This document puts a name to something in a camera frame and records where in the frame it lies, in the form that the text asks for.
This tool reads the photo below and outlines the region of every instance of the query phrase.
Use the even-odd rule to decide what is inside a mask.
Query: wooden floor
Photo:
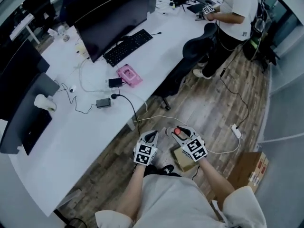
[[[175,96],[168,97],[172,106],[170,111],[167,112],[162,108],[160,98],[152,96],[147,102],[148,113],[140,118],[155,115],[176,117],[196,129],[204,139],[208,149],[214,152],[235,149],[238,142],[230,126],[240,123],[246,116],[247,110],[239,96],[230,93],[220,81],[221,71],[222,68],[218,70],[217,75],[212,80],[198,79],[190,73],[180,92]],[[269,82],[268,73],[262,74],[261,67],[247,61],[242,52],[226,70],[222,79],[230,90],[242,95],[250,109],[248,119],[240,127],[242,132],[240,148],[230,154],[208,154],[208,160],[227,177],[239,154],[242,151],[252,151],[255,147],[264,116]],[[144,109],[141,109],[138,114],[144,112]],[[176,120],[163,117],[141,123],[142,133],[148,130],[160,132],[159,151],[155,157],[156,165],[159,167],[165,164],[176,166],[171,151],[176,149],[177,144],[173,138],[165,136],[164,130],[178,124],[179,122]],[[120,131],[74,187],[73,190],[82,190],[81,196],[60,208],[64,216],[69,219],[81,218],[88,227],[96,227],[95,212],[116,207],[117,200],[133,172],[132,151],[137,139],[137,131],[131,132],[127,127]],[[175,172],[190,178],[195,171],[196,168],[193,168],[187,173],[182,173],[177,166],[175,168]],[[207,198],[212,197],[210,187],[201,170],[194,181]]]

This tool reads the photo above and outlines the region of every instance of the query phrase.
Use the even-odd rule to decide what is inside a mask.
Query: man
[[[171,173],[172,165],[157,173],[153,166],[138,164],[116,210],[95,214],[98,227],[266,228],[250,187],[235,191],[205,157],[198,162],[226,217],[225,223],[218,220],[194,181]]]
[[[215,8],[215,13],[206,15],[207,20],[216,20],[219,26],[217,49],[206,66],[204,61],[199,63],[200,67],[205,66],[203,69],[193,70],[196,77],[211,79],[234,49],[250,38],[251,22],[256,16],[257,7],[257,0],[224,0]]]

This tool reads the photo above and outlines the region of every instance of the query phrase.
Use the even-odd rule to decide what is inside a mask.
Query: brown box
[[[174,152],[175,158],[183,172],[189,171],[197,165],[192,159],[185,155],[181,148],[176,149]]]
[[[268,160],[263,152],[243,153],[229,175],[228,181],[235,189],[250,186],[252,191],[255,192],[263,178],[267,165]]]

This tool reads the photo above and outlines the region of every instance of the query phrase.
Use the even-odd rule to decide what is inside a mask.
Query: sleeve
[[[264,214],[251,187],[242,187],[224,201],[223,213],[233,227],[267,228]]]
[[[250,14],[250,0],[233,0],[232,12],[248,18]]]
[[[111,210],[103,210],[95,213],[97,226],[107,228],[131,228],[133,221],[130,217]]]

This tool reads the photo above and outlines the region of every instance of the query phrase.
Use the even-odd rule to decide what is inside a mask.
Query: power outlet
[[[241,132],[239,131],[239,129],[237,129],[237,126],[235,124],[233,124],[231,126],[231,130],[232,130],[232,132],[234,133],[234,135],[236,136],[237,139],[239,139],[242,136]]]

